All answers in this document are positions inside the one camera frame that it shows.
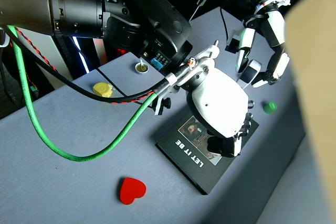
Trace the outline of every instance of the yellow lid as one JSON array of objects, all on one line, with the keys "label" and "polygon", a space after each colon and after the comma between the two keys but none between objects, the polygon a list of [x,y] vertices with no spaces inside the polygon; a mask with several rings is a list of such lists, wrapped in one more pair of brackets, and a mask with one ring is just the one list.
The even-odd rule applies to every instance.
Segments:
[{"label": "yellow lid", "polygon": [[98,82],[93,86],[93,92],[101,97],[111,97],[112,85],[105,82]]}]

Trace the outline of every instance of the green cable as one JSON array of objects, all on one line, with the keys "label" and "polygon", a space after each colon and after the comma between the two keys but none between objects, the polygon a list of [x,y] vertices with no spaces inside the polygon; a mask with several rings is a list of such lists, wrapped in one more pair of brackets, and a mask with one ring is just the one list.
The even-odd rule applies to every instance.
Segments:
[{"label": "green cable", "polygon": [[[13,34],[15,34],[16,37],[17,37],[15,28],[13,26],[8,26],[8,27],[13,32]],[[133,124],[140,117],[140,115],[142,114],[142,112],[157,97],[157,95],[155,93],[151,94],[145,100],[145,102],[138,108],[138,110],[136,111],[136,113],[128,121],[128,123],[126,124],[126,126],[119,133],[119,135],[107,147],[105,147],[104,149],[102,149],[101,151],[99,151],[99,152],[97,152],[95,154],[92,154],[92,155],[89,155],[89,156],[85,156],[85,157],[78,157],[78,156],[71,155],[71,154],[69,154],[69,153],[61,150],[52,141],[50,141],[50,139],[47,137],[46,133],[43,131],[40,123],[38,122],[37,116],[36,116],[35,111],[34,111],[32,99],[31,99],[30,93],[29,93],[29,86],[28,86],[28,81],[27,81],[27,78],[26,78],[26,70],[25,70],[25,65],[24,65],[24,61],[23,61],[22,52],[21,52],[21,49],[15,43],[13,43],[13,44],[14,44],[14,52],[15,52],[15,57],[16,57],[17,66],[18,66],[18,70],[19,70],[19,75],[20,75],[20,79],[21,79],[21,83],[22,83],[22,91],[23,91],[23,95],[24,95],[24,98],[25,98],[25,101],[26,101],[26,106],[27,106],[27,110],[28,110],[28,114],[29,114],[30,120],[31,120],[31,122],[32,122],[32,124],[33,124],[33,126],[34,126],[34,128],[35,128],[35,130],[37,132],[37,134],[42,139],[42,141],[53,152],[57,153],[61,157],[64,157],[64,158],[66,158],[68,160],[76,161],[76,162],[84,162],[84,161],[93,160],[93,159],[96,159],[98,157],[101,157],[101,156],[105,155],[107,152],[109,152],[110,150],[112,150],[123,139],[123,137],[131,129],[131,127],[133,126]]]}]

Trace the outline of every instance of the table surface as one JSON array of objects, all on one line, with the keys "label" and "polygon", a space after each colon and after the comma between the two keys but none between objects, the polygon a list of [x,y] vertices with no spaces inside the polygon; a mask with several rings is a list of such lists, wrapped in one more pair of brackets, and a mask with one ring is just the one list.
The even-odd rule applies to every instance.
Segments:
[{"label": "table surface", "polygon": [[[224,13],[229,31],[241,22]],[[192,53],[219,40],[216,67],[236,79],[236,56],[224,50],[225,32],[218,8],[193,20],[189,41]],[[256,35],[250,58],[266,67],[272,50]],[[153,68],[138,75],[138,62],[127,54],[101,67],[125,93],[144,90],[162,79]],[[75,80],[87,90],[104,79],[96,72]],[[0,223],[194,223],[223,197],[237,174],[253,157],[268,131],[279,120],[295,92],[290,68],[274,86],[246,89],[256,102],[257,131],[221,178],[212,193],[201,195],[155,147],[155,142],[186,112],[185,92],[171,95],[172,107],[162,116],[146,109],[129,134],[110,153],[94,161],[76,163],[52,152],[37,136],[25,108],[0,121]],[[278,111],[262,110],[275,101]],[[84,156],[108,145],[138,108],[137,104],[111,105],[88,99],[69,87],[61,87],[34,102],[48,137],[63,150]],[[124,177],[147,186],[146,195],[125,206],[118,188]]]}]

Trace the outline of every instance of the red heart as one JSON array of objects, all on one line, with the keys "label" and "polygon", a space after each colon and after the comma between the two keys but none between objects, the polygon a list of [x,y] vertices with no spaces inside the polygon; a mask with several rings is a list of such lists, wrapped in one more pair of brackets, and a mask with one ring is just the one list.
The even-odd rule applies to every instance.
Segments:
[{"label": "red heart", "polygon": [[120,200],[123,204],[129,205],[136,198],[141,198],[146,193],[146,185],[135,178],[125,178],[122,182]]}]

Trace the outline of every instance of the tabletop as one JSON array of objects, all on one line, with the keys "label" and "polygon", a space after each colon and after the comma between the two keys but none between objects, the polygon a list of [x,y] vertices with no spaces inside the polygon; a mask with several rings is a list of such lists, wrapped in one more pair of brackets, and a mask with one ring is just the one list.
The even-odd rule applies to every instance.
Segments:
[{"label": "tabletop", "polygon": [[[241,22],[224,12],[229,31]],[[191,21],[189,42],[195,55],[219,40],[216,67],[232,78],[236,56],[224,50],[225,32],[219,10]],[[272,50],[256,35],[250,59],[266,67]],[[101,70],[126,94],[151,87],[163,78],[155,69],[139,75],[139,60],[126,54]],[[96,71],[74,82],[87,90],[104,81]],[[156,141],[188,110],[185,91],[172,94],[171,109],[155,116],[146,109],[128,135],[107,155],[76,163],[52,152],[38,137],[25,108],[0,121],[0,223],[253,223],[284,172],[303,135],[290,67],[279,83],[246,89],[256,102],[252,113],[259,128],[210,195],[201,195],[158,150]],[[264,102],[278,111],[266,114]],[[48,137],[79,156],[106,147],[138,108],[91,100],[63,86],[34,102]],[[131,205],[119,200],[120,182],[134,177],[147,186]]]}]

